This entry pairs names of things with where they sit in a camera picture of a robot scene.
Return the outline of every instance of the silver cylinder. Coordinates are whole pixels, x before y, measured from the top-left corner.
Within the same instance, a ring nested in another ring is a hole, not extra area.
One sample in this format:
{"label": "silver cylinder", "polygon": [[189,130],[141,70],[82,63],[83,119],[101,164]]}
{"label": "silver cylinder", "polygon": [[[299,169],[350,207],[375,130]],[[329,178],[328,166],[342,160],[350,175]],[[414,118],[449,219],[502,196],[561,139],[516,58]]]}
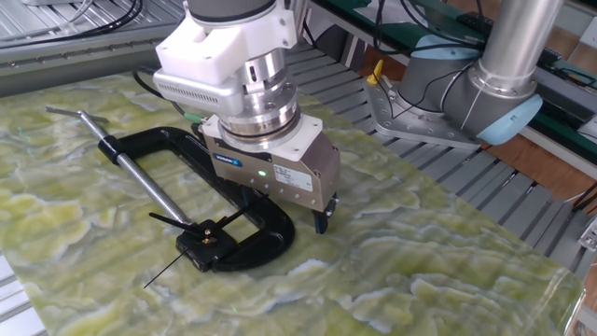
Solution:
{"label": "silver cylinder", "polygon": [[124,170],[129,172],[134,179],[146,190],[151,199],[157,203],[170,218],[181,223],[190,223],[185,213],[174,203],[168,195],[151,179],[131,158],[126,154],[120,154],[117,157],[118,164]]}
{"label": "silver cylinder", "polygon": [[[102,127],[93,121],[93,118],[85,111],[78,111],[81,121],[100,141],[108,136]],[[129,156],[125,153],[118,155],[117,162],[122,169],[129,172],[137,182],[146,190],[147,194],[156,202],[162,210],[164,210],[170,217],[181,223],[190,223],[190,220],[185,213],[174,203],[168,195],[154,182],[146,172],[141,169]]]}
{"label": "silver cylinder", "polygon": [[249,60],[239,71],[244,84],[255,84],[274,77],[285,68],[285,54],[282,49]]}
{"label": "silver cylinder", "polygon": [[503,79],[530,77],[563,2],[503,0],[480,61],[483,70]]}
{"label": "silver cylinder", "polygon": [[287,79],[282,49],[245,63],[237,76],[244,84],[244,110],[235,116],[220,115],[221,130],[230,145],[267,146],[269,141],[291,133],[300,116],[299,91]]}

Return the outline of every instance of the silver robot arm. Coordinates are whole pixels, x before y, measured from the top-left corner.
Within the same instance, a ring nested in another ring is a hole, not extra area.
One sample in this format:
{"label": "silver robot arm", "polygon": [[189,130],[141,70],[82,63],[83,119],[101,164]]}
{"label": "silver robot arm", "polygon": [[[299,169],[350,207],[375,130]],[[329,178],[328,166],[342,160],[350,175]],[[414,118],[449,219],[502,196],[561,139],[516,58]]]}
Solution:
{"label": "silver robot arm", "polygon": [[[492,145],[506,142],[543,103],[535,93],[533,73],[562,4],[563,0],[504,0],[481,57],[475,50],[459,48],[413,52],[397,88],[398,104],[403,110],[416,105],[410,113],[443,113],[467,137]],[[441,43],[450,41],[430,35],[417,47]],[[423,91],[424,100],[416,104]]]}
{"label": "silver robot arm", "polygon": [[323,122],[301,115],[285,49],[305,1],[188,0],[156,47],[164,98],[214,113],[201,126],[218,176],[311,208],[323,233],[336,203],[340,153]]}

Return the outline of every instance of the marble surface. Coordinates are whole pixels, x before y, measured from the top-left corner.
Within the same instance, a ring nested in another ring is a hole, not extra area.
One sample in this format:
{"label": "marble surface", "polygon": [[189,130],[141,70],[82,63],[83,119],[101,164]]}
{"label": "marble surface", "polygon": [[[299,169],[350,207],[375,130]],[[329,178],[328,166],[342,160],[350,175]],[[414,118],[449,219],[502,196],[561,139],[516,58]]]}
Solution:
{"label": "marble surface", "polygon": [[[340,148],[340,204],[325,235],[311,212],[282,257],[199,273],[179,233],[76,119],[115,136],[172,125],[172,107],[113,76],[0,100],[0,249],[50,335],[561,335],[581,281],[379,143],[301,96]],[[197,220],[234,209],[171,153],[140,164]],[[240,220],[228,229],[243,238]]]}

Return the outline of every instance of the cable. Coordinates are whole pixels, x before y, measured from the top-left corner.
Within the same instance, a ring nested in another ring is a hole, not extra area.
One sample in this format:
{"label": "cable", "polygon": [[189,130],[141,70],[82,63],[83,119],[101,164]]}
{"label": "cable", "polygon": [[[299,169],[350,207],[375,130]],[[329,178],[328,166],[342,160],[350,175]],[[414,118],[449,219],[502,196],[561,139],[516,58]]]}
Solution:
{"label": "cable", "polygon": [[[479,15],[481,16],[481,19],[485,19],[485,16],[483,15],[483,6],[481,5],[481,0],[477,0],[477,10],[479,11]],[[487,41],[489,40],[489,34],[488,32],[485,31],[485,25],[482,24],[481,25],[481,34],[483,35],[483,39],[485,40],[485,43],[487,43]]]}
{"label": "cable", "polygon": [[433,83],[437,82],[438,80],[441,80],[441,79],[443,79],[443,78],[445,78],[445,77],[448,77],[448,76],[450,76],[450,75],[454,75],[454,74],[459,74],[459,75],[460,75],[461,73],[463,73],[464,71],[466,71],[466,70],[468,69],[468,67],[470,67],[470,65],[468,65],[468,66],[467,66],[467,67],[465,67],[464,69],[461,69],[461,70],[456,70],[456,71],[452,71],[452,72],[450,72],[450,73],[448,73],[448,74],[446,74],[446,75],[443,75],[443,76],[441,76],[441,77],[437,77],[437,78],[435,78],[435,79],[433,79],[433,80],[429,81],[429,83],[427,83],[427,85],[425,86],[425,89],[423,90],[423,97],[421,98],[421,100],[420,100],[420,101],[418,101],[418,102],[417,102],[417,103],[415,103],[415,104],[411,104],[409,108],[407,108],[407,109],[405,109],[404,111],[402,111],[402,112],[398,113],[398,115],[397,115],[397,116],[395,116],[395,117],[394,117],[394,114],[392,114],[392,119],[396,119],[396,118],[400,117],[402,114],[404,114],[404,113],[408,112],[408,111],[409,111],[411,108],[413,108],[413,107],[420,108],[420,107],[418,107],[417,105],[418,105],[418,104],[420,104],[420,103],[422,103],[422,102],[425,100],[425,97],[426,97],[426,95],[427,95],[427,90],[429,90],[429,87],[431,86],[431,84],[433,84]]}
{"label": "cable", "polygon": [[137,82],[137,84],[139,84],[143,89],[145,89],[146,91],[148,91],[149,93],[155,95],[158,98],[161,99],[166,99],[164,98],[163,95],[161,95],[161,93],[159,91],[157,91],[156,89],[150,87],[149,85],[147,85],[147,83],[145,83],[140,77],[139,77],[139,73],[137,73],[136,71],[132,72],[132,77],[134,78],[134,81]]}
{"label": "cable", "polygon": [[303,28],[305,28],[305,33],[307,33],[307,36],[311,40],[311,45],[315,49],[317,49],[317,44],[315,43],[315,39],[313,38],[313,35],[311,34],[311,29],[309,29],[309,25],[307,24],[307,17],[306,16],[305,16],[305,19],[303,19],[303,21],[302,21],[302,26],[303,26]]}
{"label": "cable", "polygon": [[[412,7],[415,9],[415,11],[421,15],[422,18],[424,18],[425,20],[427,20],[427,18],[425,17],[425,15],[421,12],[420,9],[418,9],[413,3],[412,0],[408,0],[410,2],[410,4],[412,5]],[[405,2],[405,0],[400,0],[400,3],[402,4],[402,7],[404,8],[404,10],[407,12],[407,14],[409,15],[410,19],[413,20],[419,27],[425,29],[426,32],[428,32],[429,34],[441,37],[443,39],[446,39],[448,41],[454,42],[454,43],[459,43],[459,44],[463,44],[465,46],[473,46],[473,47],[477,47],[478,45],[476,44],[472,44],[472,43],[468,43],[462,40],[459,40],[457,38],[453,38],[453,37],[449,37],[449,36],[445,36],[444,34],[440,34],[436,31],[434,31],[433,29],[426,27],[424,24],[422,24],[419,20],[417,20],[417,18],[412,14],[412,12],[410,11],[410,9],[407,7],[407,4]]]}
{"label": "cable", "polygon": [[418,47],[413,49],[402,49],[402,50],[383,50],[382,49],[382,11],[383,6],[385,4],[385,0],[380,0],[380,6],[378,7],[377,17],[375,20],[375,28],[373,31],[373,48],[377,50],[379,53],[385,55],[402,55],[402,54],[409,54],[415,51],[422,51],[422,50],[431,50],[431,49],[443,49],[443,48],[463,48],[463,49],[475,49],[475,50],[483,50],[484,45],[473,45],[473,44],[463,44],[462,41],[458,41],[458,43],[445,43],[445,44],[438,44],[435,46],[425,46],[425,47]]}
{"label": "cable", "polygon": [[49,28],[42,28],[42,29],[37,29],[34,31],[23,32],[23,33],[9,35],[9,36],[3,36],[3,37],[0,37],[0,42],[14,41],[14,40],[23,39],[26,37],[36,37],[36,36],[40,36],[43,34],[53,32],[58,29],[62,29],[62,27],[64,25],[74,23],[76,20],[78,20],[78,18],[83,16],[83,14],[85,14],[85,12],[91,7],[91,5],[93,4],[93,1],[94,0],[83,1],[83,3],[81,4],[81,7],[75,12],[75,15],[73,15],[73,17],[71,19],[69,19],[66,23],[63,23],[63,24],[60,24],[57,26],[53,26],[53,27],[49,27]]}
{"label": "cable", "polygon": [[[166,98],[164,98],[163,95],[161,95],[161,93],[159,91],[157,91],[156,89],[150,87],[149,85],[147,85],[147,83],[145,83],[140,77],[139,77],[139,73],[137,73],[136,71],[132,72],[132,77],[134,78],[134,81],[137,82],[137,84],[139,84],[143,89],[147,90],[149,93],[155,95],[158,98],[161,98],[163,100],[168,100]],[[185,112],[185,110],[182,109],[182,107],[180,107],[180,105],[177,102],[173,102],[168,100],[170,103],[172,103],[172,106],[174,107],[174,109],[176,109],[176,111],[178,113],[180,113],[181,116],[185,116],[187,114],[187,112]]]}
{"label": "cable", "polygon": [[133,21],[141,13],[142,10],[143,10],[143,0],[132,0],[131,8],[129,8],[129,10],[126,12],[126,14],[124,14],[122,17],[120,17],[112,22],[109,22],[108,24],[105,24],[103,26],[100,26],[100,27],[97,27],[94,29],[90,29],[86,32],[82,32],[82,33],[79,33],[76,35],[60,36],[60,37],[51,38],[51,39],[22,42],[22,43],[17,43],[17,44],[6,43],[5,45],[0,46],[0,49],[26,47],[26,46],[51,43],[51,42],[70,41],[70,40],[75,40],[75,39],[79,39],[79,38],[93,37],[93,36],[97,36],[97,35],[104,35],[104,34],[112,33],[114,31],[116,31],[118,28],[121,28],[124,25],[128,24],[129,22]]}

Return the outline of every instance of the yellow component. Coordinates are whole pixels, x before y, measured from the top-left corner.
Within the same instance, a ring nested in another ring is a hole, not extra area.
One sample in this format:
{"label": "yellow component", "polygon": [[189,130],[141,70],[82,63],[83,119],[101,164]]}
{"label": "yellow component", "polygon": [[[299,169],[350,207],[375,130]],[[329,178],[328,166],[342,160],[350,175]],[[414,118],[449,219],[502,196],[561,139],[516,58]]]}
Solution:
{"label": "yellow component", "polygon": [[377,78],[380,78],[382,76],[382,68],[383,68],[383,60],[380,60],[379,62],[377,62],[377,65],[375,65],[375,70],[373,70],[373,74],[374,75],[369,75],[369,77],[367,78],[367,83],[371,84],[371,85],[377,85]]}

